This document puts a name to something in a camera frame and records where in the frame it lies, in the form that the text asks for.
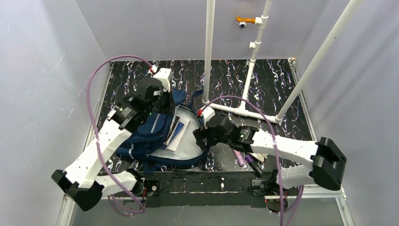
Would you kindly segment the Nineteen Eighty-Four blue book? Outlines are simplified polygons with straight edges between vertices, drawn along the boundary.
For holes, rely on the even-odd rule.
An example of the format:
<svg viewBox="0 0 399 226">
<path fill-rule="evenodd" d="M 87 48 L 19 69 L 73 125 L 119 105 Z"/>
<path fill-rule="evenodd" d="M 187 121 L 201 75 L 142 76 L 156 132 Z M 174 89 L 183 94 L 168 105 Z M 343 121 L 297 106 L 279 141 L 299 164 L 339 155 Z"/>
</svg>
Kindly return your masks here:
<svg viewBox="0 0 399 226">
<path fill-rule="evenodd" d="M 161 145 L 161 149 L 176 152 L 188 128 L 190 120 L 185 117 L 176 116 L 172 131 L 168 134 L 166 141 Z"/>
</svg>

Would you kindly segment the navy blue student backpack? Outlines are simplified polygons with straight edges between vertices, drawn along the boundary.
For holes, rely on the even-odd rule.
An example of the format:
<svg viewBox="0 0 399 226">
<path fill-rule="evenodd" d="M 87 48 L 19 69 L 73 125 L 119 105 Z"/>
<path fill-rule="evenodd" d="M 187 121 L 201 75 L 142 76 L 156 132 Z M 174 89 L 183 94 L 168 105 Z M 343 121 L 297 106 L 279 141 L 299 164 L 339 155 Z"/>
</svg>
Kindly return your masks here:
<svg viewBox="0 0 399 226">
<path fill-rule="evenodd" d="M 116 150 L 116 154 L 126 161 L 141 162 L 141 170 L 146 173 L 159 171 L 165 165 L 189 168 L 206 158 L 210 151 L 209 147 L 202 149 L 196 144 L 193 132 L 204 122 L 196 118 L 191 104 L 184 104 L 186 91 L 173 89 L 172 95 L 176 104 L 172 114 L 151 114 L 146 123 Z M 182 118 L 186 119 L 180 131 L 183 136 L 174 151 L 164 143 L 172 137 Z"/>
</svg>

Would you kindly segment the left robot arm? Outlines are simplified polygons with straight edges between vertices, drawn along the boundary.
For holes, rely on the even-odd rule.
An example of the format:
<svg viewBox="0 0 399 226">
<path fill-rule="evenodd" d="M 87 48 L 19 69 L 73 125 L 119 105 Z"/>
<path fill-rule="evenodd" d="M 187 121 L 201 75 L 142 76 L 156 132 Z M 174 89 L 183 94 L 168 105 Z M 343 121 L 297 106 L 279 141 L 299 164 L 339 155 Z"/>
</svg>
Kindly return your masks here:
<svg viewBox="0 0 399 226">
<path fill-rule="evenodd" d="M 138 174 L 131 170 L 113 174 L 105 162 L 152 113 L 171 113 L 174 107 L 170 78 L 155 75 L 142 79 L 136 91 L 109 112 L 83 153 L 66 169 L 55 170 L 52 179 L 83 211 L 95 207 L 103 197 L 122 191 L 134 197 L 142 183 Z"/>
</svg>

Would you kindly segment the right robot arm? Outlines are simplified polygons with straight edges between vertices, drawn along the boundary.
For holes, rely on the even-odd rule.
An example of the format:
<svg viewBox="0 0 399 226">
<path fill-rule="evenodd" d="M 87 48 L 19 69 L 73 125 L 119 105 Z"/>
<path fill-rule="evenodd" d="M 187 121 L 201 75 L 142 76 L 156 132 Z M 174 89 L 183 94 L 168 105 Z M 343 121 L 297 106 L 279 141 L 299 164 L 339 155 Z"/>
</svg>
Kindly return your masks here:
<svg viewBox="0 0 399 226">
<path fill-rule="evenodd" d="M 274 136 L 256 127 L 236 126 L 223 114 L 208 118 L 193 135 L 203 151 L 222 143 L 236 151 L 274 155 L 297 162 L 297 166 L 281 168 L 270 181 L 283 189 L 311 184 L 332 191 L 341 189 L 347 158 L 327 137 L 303 141 Z"/>
</svg>

